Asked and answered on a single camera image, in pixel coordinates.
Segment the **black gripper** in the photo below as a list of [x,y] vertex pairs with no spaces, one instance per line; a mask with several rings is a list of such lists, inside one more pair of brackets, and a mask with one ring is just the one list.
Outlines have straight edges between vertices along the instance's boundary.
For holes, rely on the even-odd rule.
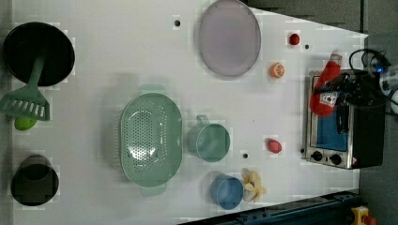
[[344,73],[331,82],[329,91],[338,94],[337,105],[376,108],[386,104],[383,94],[375,85],[375,79],[370,75]]

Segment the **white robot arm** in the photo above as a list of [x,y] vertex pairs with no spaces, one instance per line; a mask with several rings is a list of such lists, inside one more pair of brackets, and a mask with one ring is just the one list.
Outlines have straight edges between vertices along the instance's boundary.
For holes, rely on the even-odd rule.
[[354,69],[318,88],[319,93],[336,94],[339,104],[361,110],[387,106],[385,114],[397,115],[397,66]]

